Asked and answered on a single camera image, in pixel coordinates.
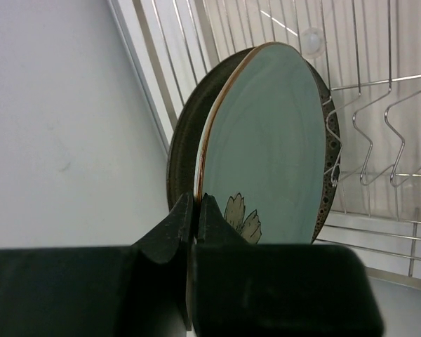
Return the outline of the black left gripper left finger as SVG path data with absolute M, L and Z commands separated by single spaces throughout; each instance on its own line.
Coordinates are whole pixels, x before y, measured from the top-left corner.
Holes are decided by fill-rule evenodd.
M 185 336 L 193 196 L 130 246 L 0 249 L 0 336 Z

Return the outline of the large green floral plate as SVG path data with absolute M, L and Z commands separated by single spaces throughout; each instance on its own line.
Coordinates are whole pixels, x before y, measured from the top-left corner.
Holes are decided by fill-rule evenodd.
M 194 197 L 212 196 L 253 244 L 313 241 L 326 132 L 311 67 L 280 42 L 255 47 L 212 104 L 196 156 Z

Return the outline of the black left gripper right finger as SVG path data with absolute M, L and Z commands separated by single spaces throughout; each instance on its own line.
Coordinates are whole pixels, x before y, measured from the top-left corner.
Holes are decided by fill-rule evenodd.
M 205 196 L 194 248 L 198 336 L 382 336 L 366 270 L 337 245 L 249 244 Z

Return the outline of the brown round plate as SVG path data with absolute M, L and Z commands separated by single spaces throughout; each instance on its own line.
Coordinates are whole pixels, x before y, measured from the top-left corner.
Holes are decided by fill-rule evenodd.
M 169 211 L 183 193 L 191 192 L 194 185 L 194 170 L 199 141 L 208 113 L 231 73 L 253 50 L 247 48 L 236 52 L 216 65 L 196 86 L 182 109 L 171 139 L 166 170 L 166 195 Z M 329 99 L 330 91 L 320 74 L 308 62 L 313 72 L 321 103 Z M 333 165 L 340 150 L 340 141 L 326 130 L 325 169 Z M 335 198 L 336 187 L 330 174 L 324 176 L 320 209 L 316 219 L 312 243 L 318 237 L 329 215 Z

